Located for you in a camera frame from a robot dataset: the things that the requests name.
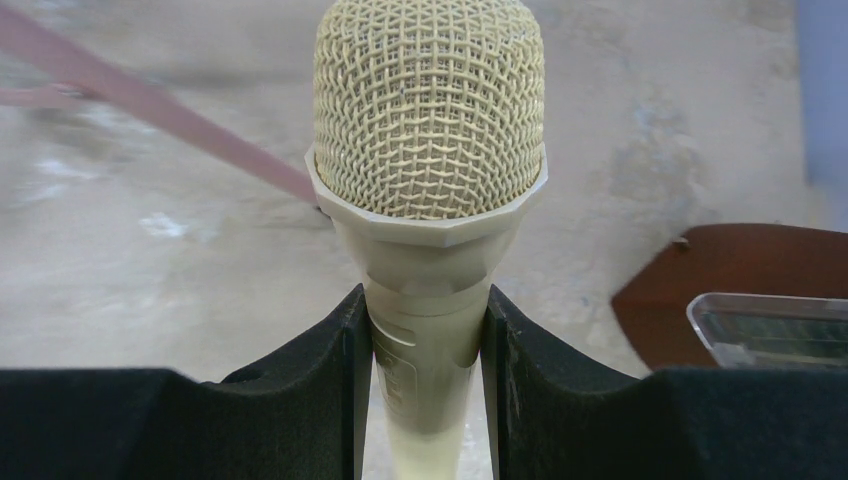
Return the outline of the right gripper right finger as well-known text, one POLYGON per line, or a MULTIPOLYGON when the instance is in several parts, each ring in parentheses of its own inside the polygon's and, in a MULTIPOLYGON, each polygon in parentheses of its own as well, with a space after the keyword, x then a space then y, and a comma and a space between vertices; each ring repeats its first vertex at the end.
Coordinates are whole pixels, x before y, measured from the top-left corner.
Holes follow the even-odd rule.
POLYGON ((498 479, 843 479, 847 375, 671 368, 581 353, 492 288, 481 349, 498 479))

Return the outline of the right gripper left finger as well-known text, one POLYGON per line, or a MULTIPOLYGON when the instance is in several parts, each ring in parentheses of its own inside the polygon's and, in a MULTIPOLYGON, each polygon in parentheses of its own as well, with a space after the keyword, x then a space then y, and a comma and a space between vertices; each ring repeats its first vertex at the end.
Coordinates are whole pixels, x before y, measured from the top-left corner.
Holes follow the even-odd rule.
POLYGON ((1 374, 5 479, 358 479, 372 367, 361 287, 224 380, 161 368, 1 374))

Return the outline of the clear metronome cover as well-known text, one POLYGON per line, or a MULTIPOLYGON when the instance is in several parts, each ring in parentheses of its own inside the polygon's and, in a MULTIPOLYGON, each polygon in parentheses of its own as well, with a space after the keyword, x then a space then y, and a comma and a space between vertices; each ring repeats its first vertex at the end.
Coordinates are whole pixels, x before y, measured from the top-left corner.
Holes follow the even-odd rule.
POLYGON ((847 301, 709 292, 687 318, 722 368, 847 368, 847 301))

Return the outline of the brown metronome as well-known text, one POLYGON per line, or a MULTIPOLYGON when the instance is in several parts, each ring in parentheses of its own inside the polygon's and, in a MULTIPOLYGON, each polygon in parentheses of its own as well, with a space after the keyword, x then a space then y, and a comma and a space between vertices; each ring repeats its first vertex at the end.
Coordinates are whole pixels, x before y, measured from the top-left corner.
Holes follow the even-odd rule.
POLYGON ((686 308, 705 293, 844 298, 847 236, 778 224, 693 227, 611 299, 622 331, 650 370, 715 366, 686 308))

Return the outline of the cream microphone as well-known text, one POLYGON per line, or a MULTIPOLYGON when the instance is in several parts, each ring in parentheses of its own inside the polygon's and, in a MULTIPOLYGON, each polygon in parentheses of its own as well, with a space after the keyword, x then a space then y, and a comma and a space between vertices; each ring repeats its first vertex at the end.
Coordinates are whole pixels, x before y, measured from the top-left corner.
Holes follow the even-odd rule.
POLYGON ((519 1, 337 1, 307 168, 357 264, 394 474, 453 479, 493 274, 548 178, 541 29, 519 1))

